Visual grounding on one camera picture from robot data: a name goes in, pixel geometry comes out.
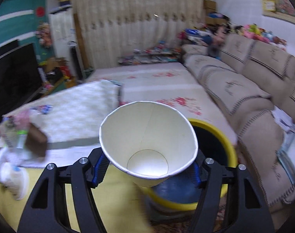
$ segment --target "black tv screen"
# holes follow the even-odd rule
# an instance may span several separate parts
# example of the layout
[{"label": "black tv screen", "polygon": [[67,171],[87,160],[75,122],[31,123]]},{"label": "black tv screen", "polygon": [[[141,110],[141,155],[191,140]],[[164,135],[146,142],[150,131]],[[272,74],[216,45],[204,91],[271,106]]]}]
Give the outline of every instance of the black tv screen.
[{"label": "black tv screen", "polygon": [[0,122],[2,115],[23,105],[42,80],[33,44],[17,47],[0,57]]},{"label": "black tv screen", "polygon": [[19,46],[18,40],[14,40],[4,46],[0,47],[0,56],[4,55],[5,53],[11,51],[12,49],[15,49]]}]

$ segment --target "cup rim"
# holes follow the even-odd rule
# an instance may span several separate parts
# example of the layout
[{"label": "cup rim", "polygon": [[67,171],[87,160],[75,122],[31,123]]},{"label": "cup rim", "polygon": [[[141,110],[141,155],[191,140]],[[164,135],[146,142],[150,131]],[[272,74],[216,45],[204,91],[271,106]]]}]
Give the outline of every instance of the cup rim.
[{"label": "cup rim", "polygon": [[[118,109],[123,108],[123,107],[128,106],[128,105],[131,105],[131,104],[136,104],[136,103],[153,103],[153,104],[162,105],[162,106],[168,107],[168,108],[176,111],[180,116],[182,116],[184,118],[184,120],[186,121],[186,123],[190,127],[190,130],[192,131],[193,137],[195,138],[195,151],[194,151],[194,154],[193,154],[193,157],[191,158],[191,160],[189,160],[184,166],[180,167],[179,169],[177,169],[177,170],[175,170],[173,172],[170,172],[170,173],[167,173],[167,174],[164,174],[164,175],[161,175],[161,176],[147,176],[147,175],[132,172],[132,171],[128,170],[127,168],[121,166],[114,159],[112,159],[112,157],[109,155],[109,153],[106,151],[105,147],[103,146],[103,142],[102,142],[102,125],[108,119],[108,117],[111,116],[112,114],[114,114]],[[121,171],[123,171],[123,172],[125,172],[125,173],[127,173],[127,174],[129,174],[129,175],[131,175],[133,177],[137,177],[137,178],[140,178],[140,179],[146,179],[146,180],[159,180],[159,179],[169,178],[171,176],[177,175],[178,173],[180,173],[180,172],[184,171],[186,168],[188,168],[194,162],[194,160],[196,159],[197,154],[198,154],[198,140],[197,140],[194,128],[191,125],[191,123],[188,121],[188,119],[180,111],[178,111],[177,109],[175,109],[175,108],[173,108],[171,106],[168,106],[166,104],[153,102],[153,101],[136,101],[136,102],[132,102],[132,103],[122,105],[122,106],[118,107],[117,109],[115,109],[114,111],[112,111],[110,114],[108,114],[106,116],[106,118],[103,120],[103,122],[100,125],[99,140],[100,140],[100,145],[101,145],[103,153],[105,154],[105,156],[108,158],[108,160],[114,166],[116,166],[119,170],[121,170]]]}]

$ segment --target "blanket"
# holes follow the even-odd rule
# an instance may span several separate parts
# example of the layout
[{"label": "blanket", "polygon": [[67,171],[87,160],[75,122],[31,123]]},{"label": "blanket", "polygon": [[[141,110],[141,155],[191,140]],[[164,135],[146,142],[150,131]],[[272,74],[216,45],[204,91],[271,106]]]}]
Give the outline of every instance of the blanket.
[{"label": "blanket", "polygon": [[88,81],[99,79],[117,80],[123,85],[121,104],[135,101],[167,104],[180,111],[186,118],[203,120],[216,126],[233,145],[237,143],[237,136],[221,110],[180,63],[98,69]]},{"label": "blanket", "polygon": [[119,86],[107,80],[82,84],[38,99],[6,114],[39,105],[51,105],[40,129],[48,138],[48,149],[86,146],[99,142],[104,118],[118,107]]}]

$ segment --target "paper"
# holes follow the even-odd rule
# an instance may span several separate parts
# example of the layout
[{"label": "paper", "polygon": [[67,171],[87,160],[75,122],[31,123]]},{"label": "paper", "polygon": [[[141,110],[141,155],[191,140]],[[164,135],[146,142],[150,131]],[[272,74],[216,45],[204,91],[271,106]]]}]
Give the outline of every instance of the paper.
[{"label": "paper", "polygon": [[293,128],[294,124],[292,122],[292,118],[283,110],[274,107],[274,110],[271,111],[275,119],[275,123],[277,123],[285,132],[288,132],[291,128]]}]

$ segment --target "screw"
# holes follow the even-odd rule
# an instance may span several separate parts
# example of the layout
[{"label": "screw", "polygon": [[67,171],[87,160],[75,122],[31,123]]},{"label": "screw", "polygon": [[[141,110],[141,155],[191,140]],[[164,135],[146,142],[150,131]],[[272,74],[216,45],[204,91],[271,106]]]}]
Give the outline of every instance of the screw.
[{"label": "screw", "polygon": [[239,168],[240,170],[242,170],[242,171],[244,171],[244,170],[247,169],[246,166],[243,165],[243,164],[240,164],[240,165],[238,166],[238,168]]},{"label": "screw", "polygon": [[48,164],[48,166],[47,166],[47,169],[48,169],[48,170],[51,170],[51,169],[53,169],[53,168],[54,168],[54,164],[53,164],[53,163]]},{"label": "screw", "polygon": [[214,160],[212,159],[212,158],[206,158],[206,163],[208,164],[208,165],[211,165],[211,164],[213,164],[214,163]]},{"label": "screw", "polygon": [[88,158],[81,158],[80,160],[79,160],[79,162],[81,163],[81,164],[86,164],[87,162],[88,162]]}]

